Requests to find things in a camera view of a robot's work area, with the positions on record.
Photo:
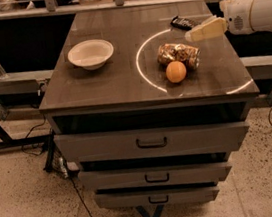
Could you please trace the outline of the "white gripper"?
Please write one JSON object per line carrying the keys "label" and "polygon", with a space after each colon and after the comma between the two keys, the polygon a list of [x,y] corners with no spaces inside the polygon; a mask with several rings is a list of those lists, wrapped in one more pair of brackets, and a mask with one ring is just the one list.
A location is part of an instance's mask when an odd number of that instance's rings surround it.
{"label": "white gripper", "polygon": [[185,35],[187,42],[203,41],[222,36],[228,29],[232,34],[252,34],[251,12],[255,0],[222,0],[219,4],[224,18],[210,16]]}

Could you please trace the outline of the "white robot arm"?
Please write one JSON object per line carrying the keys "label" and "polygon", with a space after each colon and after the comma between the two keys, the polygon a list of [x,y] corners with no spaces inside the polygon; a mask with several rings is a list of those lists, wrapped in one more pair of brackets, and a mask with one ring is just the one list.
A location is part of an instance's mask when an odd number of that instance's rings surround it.
{"label": "white robot arm", "polygon": [[228,31],[232,34],[272,32],[272,0],[222,0],[219,3],[223,18],[211,16],[189,30],[187,42],[215,38]]}

